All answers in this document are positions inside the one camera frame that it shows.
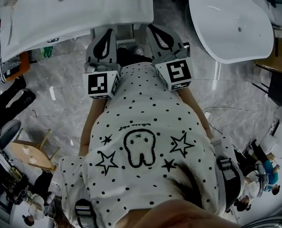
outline black pants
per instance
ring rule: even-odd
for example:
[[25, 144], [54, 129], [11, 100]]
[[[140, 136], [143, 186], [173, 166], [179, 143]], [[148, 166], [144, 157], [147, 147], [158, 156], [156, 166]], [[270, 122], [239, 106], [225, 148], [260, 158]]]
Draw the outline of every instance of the black pants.
[[246, 153], [243, 156], [240, 152], [236, 150], [234, 151], [239, 169], [242, 171], [244, 176], [247, 176], [249, 173], [256, 170], [254, 166], [257, 160], [255, 160], [249, 153]]
[[254, 154], [256, 155], [257, 159], [262, 163], [265, 163], [269, 160], [263, 152], [262, 148], [260, 146], [257, 146], [255, 142], [252, 142], [252, 149], [254, 150]]
[[52, 176], [52, 173], [47, 173], [43, 171], [42, 175], [37, 178], [35, 185], [32, 187], [31, 192], [33, 194], [41, 196], [44, 201], [46, 201], [48, 196], [48, 188], [50, 186]]
[[117, 49], [117, 63], [120, 66], [125, 67], [135, 63], [142, 63], [142, 62], [152, 62], [152, 59], [145, 56], [140, 55], [132, 55], [128, 49], [119, 48]]
[[10, 100], [21, 89], [22, 87], [17, 83], [17, 80], [15, 80], [12, 86], [0, 95], [0, 129], [34, 101], [35, 95], [32, 92], [24, 92], [17, 101], [13, 102], [10, 107], [6, 108]]

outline wooden chair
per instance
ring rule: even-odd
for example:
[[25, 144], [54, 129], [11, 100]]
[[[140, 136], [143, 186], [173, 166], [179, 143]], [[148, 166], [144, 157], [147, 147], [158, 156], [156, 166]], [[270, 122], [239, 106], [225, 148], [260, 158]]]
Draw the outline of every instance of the wooden chair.
[[[51, 163], [51, 160], [56, 156], [56, 154], [59, 152], [60, 148], [53, 153], [53, 155], [49, 158], [45, 151], [43, 150], [44, 143], [49, 136], [51, 129], [48, 130], [46, 135], [44, 136], [44, 139], [41, 143], [35, 143], [35, 142], [29, 142], [29, 141], [22, 141], [18, 140], [19, 135], [22, 132], [22, 128], [20, 129], [16, 140], [10, 143], [10, 149], [14, 156], [21, 160], [23, 163], [38, 167], [41, 169], [49, 170], [49, 171], [55, 171], [56, 166]], [[36, 158], [37, 163], [31, 164], [30, 158]]]

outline polka dot shirt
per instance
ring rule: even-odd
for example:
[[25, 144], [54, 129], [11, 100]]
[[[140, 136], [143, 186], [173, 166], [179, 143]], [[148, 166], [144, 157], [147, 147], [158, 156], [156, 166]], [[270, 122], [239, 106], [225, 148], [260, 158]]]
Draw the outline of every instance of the polka dot shirt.
[[131, 209], [181, 199], [169, 180], [187, 181], [180, 162], [202, 180], [204, 209], [218, 209], [214, 147], [194, 111], [167, 90], [150, 63], [122, 69], [115, 97], [93, 126], [89, 153], [64, 159], [62, 205], [72, 219], [71, 206], [81, 196], [88, 196], [106, 227]]

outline tooth graphic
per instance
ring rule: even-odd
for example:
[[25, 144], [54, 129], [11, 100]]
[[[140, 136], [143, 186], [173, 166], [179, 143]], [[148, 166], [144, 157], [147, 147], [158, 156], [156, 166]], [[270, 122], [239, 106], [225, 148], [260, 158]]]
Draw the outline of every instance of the tooth graphic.
[[128, 162], [133, 168], [142, 164], [151, 166], [155, 163], [155, 135], [147, 129], [136, 129], [124, 137], [124, 147], [128, 153]]

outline green object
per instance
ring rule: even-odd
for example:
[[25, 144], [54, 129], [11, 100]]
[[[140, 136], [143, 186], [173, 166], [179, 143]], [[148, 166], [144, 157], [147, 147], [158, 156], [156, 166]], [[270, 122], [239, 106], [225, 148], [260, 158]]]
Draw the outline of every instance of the green object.
[[45, 57], [45, 58], [50, 58], [51, 57], [51, 55], [52, 55], [52, 50], [53, 50], [53, 46], [51, 46], [51, 47], [45, 47], [45, 48], [43, 48], [43, 53], [42, 53], [42, 55]]

